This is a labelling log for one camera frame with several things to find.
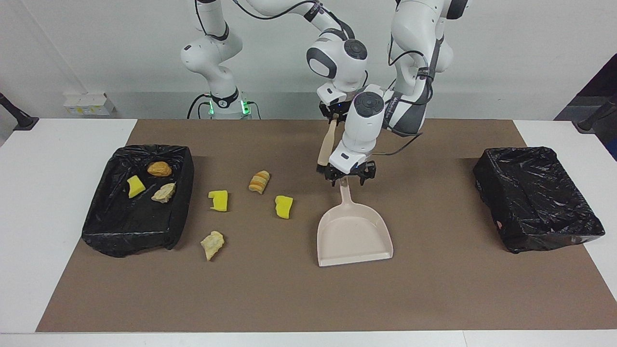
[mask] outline brown mat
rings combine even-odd
[[[510,254],[474,188],[483,149],[524,146],[506,120],[427,120],[354,201],[386,221],[394,257],[321,269],[316,232],[340,197],[315,173],[325,121],[140,120],[129,144],[190,146],[193,199],[180,243],[124,259],[80,241],[39,332],[312,332],[617,328],[617,303],[583,246]],[[379,151],[405,143],[390,133]],[[246,186],[259,170],[263,196]],[[230,191],[230,212],[207,192]],[[294,197],[292,219],[274,198]],[[206,262],[212,230],[225,247]]]

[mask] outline yellow food piece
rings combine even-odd
[[[226,190],[211,191],[208,193],[208,199],[212,199],[214,207],[210,208],[219,212],[227,212],[227,197],[228,193]]]
[[[268,185],[268,181],[270,181],[270,173],[267,171],[257,172],[251,182],[249,183],[249,190],[256,191],[259,194],[263,194],[263,190]]]
[[[165,204],[169,199],[172,198],[173,194],[176,192],[176,183],[168,183],[152,195],[151,199],[154,201],[158,201],[161,204]]]
[[[294,198],[279,195],[274,199],[274,202],[276,203],[276,215],[284,219],[289,219],[289,210],[291,210],[291,204],[294,202]]]
[[[167,177],[172,174],[172,168],[164,161],[157,161],[148,165],[148,173],[156,177]]]
[[[200,242],[205,251],[205,258],[210,261],[210,259],[214,257],[214,254],[223,247],[223,243],[225,243],[225,239],[220,232],[214,231],[206,236],[204,240]]]
[[[143,183],[141,183],[141,180],[139,179],[139,177],[137,177],[137,175],[129,178],[126,181],[128,182],[128,198],[129,199],[133,199],[139,193],[146,190],[146,187],[144,186]]]

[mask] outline white table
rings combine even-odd
[[[617,330],[35,333],[103,168],[135,123],[41,119],[0,148],[0,346],[617,346]],[[585,247],[617,298],[617,163],[594,135],[569,122],[515,123],[528,146],[557,152],[604,224],[607,234]]]

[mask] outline white dustpan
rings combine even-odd
[[[342,203],[323,215],[317,228],[319,266],[389,259],[394,254],[386,223],[374,209],[351,200],[340,179]]]

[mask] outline black garbage bag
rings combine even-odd
[[[169,177],[147,172],[151,162],[164,161]],[[146,190],[128,198],[130,177],[137,175]],[[144,249],[172,249],[180,239],[193,192],[193,159],[188,147],[134,145],[116,150],[109,159],[94,193],[81,238],[90,247],[112,257],[125,257]],[[151,199],[167,183],[176,193],[162,204]]]
[[[577,245],[605,233],[550,148],[487,149],[473,173],[512,253]]]

